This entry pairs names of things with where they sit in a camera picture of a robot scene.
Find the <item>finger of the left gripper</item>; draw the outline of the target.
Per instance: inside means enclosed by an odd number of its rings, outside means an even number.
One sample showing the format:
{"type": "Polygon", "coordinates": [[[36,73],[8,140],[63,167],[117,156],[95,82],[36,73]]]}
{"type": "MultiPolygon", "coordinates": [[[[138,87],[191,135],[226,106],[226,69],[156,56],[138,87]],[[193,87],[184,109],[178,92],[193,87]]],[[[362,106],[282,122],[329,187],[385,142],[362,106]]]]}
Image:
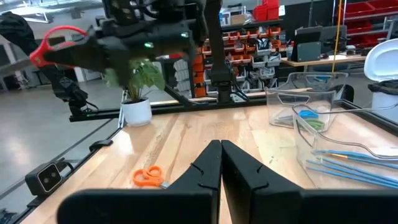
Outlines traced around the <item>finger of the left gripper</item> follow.
{"type": "Polygon", "coordinates": [[[103,60],[103,40],[91,35],[77,42],[64,43],[62,46],[44,53],[44,59],[46,60],[78,60],[82,58],[103,60]]]}
{"type": "Polygon", "coordinates": [[[86,55],[73,56],[47,54],[46,61],[69,67],[81,67],[89,70],[105,70],[106,68],[101,58],[89,57],[86,55]]]}

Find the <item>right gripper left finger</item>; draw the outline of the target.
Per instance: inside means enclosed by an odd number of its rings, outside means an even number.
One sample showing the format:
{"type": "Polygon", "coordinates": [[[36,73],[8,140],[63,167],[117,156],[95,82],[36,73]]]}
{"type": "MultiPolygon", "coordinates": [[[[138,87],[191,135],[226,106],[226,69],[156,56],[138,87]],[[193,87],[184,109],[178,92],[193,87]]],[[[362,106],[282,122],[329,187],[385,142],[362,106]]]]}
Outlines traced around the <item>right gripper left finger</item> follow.
{"type": "Polygon", "coordinates": [[[222,145],[212,140],[169,187],[87,189],[69,195],[57,223],[218,223],[222,145]]]}

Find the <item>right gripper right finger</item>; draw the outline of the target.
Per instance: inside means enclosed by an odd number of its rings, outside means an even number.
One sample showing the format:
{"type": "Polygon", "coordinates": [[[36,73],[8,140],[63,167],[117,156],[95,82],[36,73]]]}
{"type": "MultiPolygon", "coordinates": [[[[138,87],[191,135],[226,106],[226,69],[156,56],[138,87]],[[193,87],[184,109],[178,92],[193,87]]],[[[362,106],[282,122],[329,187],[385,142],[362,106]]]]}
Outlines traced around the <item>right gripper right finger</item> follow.
{"type": "Polygon", "coordinates": [[[231,141],[221,145],[233,223],[397,223],[396,190],[303,189],[231,141]]]}

